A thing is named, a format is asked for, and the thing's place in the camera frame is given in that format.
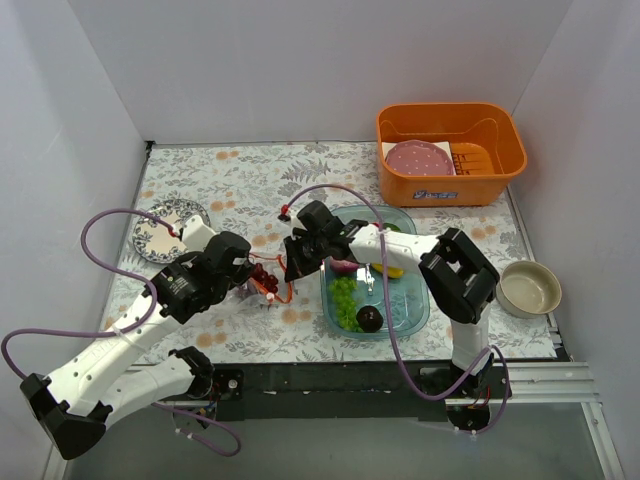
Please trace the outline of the red grape bunch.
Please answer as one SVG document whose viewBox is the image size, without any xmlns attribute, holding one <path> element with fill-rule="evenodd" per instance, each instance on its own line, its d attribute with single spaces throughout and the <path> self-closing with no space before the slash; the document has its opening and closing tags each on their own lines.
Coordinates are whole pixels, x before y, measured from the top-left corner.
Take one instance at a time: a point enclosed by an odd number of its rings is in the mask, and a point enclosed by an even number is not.
<svg viewBox="0 0 640 480">
<path fill-rule="evenodd" d="M 262 263 L 258 262 L 253 264 L 253 269 L 247 282 L 235 289 L 235 294 L 241 300 L 259 299 L 267 303 L 273 303 L 276 301 L 278 294 L 278 285 L 278 278 L 267 271 Z"/>
</svg>

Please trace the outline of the clear zip top bag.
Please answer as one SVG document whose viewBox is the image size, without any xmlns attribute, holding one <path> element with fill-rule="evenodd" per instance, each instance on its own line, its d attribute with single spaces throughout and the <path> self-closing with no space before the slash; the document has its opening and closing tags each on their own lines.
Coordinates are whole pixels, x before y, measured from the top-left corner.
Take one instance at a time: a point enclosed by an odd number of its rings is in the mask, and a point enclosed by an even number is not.
<svg viewBox="0 0 640 480">
<path fill-rule="evenodd" d="M 252 252 L 249 259 L 254 265 L 251 276 L 228 293 L 223 305 L 238 310 L 289 305 L 294 298 L 294 287 L 292 282 L 285 281 L 285 256 Z"/>
</svg>

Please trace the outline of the green grape bunch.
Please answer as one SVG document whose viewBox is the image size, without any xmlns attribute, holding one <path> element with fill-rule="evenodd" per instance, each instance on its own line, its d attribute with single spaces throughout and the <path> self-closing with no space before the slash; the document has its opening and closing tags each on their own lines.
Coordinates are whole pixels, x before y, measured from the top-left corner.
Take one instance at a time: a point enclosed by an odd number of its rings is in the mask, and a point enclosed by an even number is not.
<svg viewBox="0 0 640 480">
<path fill-rule="evenodd" d="M 356 280 L 346 276 L 336 277 L 329 284 L 339 326 L 349 332 L 363 333 L 357 321 L 356 301 L 353 298 L 356 288 Z"/>
</svg>

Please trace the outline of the yellow bell pepper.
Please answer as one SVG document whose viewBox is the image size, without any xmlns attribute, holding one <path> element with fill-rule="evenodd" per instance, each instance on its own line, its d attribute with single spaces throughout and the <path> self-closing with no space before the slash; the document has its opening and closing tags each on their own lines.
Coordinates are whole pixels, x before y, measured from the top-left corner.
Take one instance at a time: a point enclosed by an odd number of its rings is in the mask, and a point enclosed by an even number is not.
<svg viewBox="0 0 640 480">
<path fill-rule="evenodd" d="M 382 264 L 372 264 L 371 267 L 379 272 L 380 274 L 384 273 L 384 266 Z M 399 279 L 404 275 L 404 271 L 400 268 L 395 267 L 387 267 L 387 276 L 391 279 Z"/>
</svg>

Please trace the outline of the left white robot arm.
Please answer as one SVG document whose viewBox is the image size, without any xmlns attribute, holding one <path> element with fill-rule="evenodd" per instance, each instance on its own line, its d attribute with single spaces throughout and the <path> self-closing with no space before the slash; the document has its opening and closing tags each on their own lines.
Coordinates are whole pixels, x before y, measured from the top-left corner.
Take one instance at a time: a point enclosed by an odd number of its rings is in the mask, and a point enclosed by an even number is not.
<svg viewBox="0 0 640 480">
<path fill-rule="evenodd" d="M 215 368 L 195 347 L 172 350 L 135 374 L 129 367 L 194 315 L 221 303 L 245 283 L 250 243 L 232 232 L 165 266 L 102 337 L 47 375 L 32 373 L 20 390 L 63 459 L 92 449 L 124 417 L 167 397 L 207 398 Z"/>
</svg>

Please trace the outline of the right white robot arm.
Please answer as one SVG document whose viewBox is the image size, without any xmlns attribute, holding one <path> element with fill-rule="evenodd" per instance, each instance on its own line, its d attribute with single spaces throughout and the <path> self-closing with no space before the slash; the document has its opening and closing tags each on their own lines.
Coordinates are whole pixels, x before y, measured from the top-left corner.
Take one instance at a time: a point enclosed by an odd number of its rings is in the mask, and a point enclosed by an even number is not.
<svg viewBox="0 0 640 480">
<path fill-rule="evenodd" d="M 379 223 L 355 219 L 347 223 L 321 202 L 297 214 L 284 240 L 287 282 L 304 278 L 332 257 L 359 264 L 387 264 L 419 274 L 439 310 L 451 322 L 454 389 L 475 397 L 489 384 L 486 366 L 492 360 L 488 311 L 500 275 L 461 230 L 418 235 L 383 229 Z"/>
</svg>

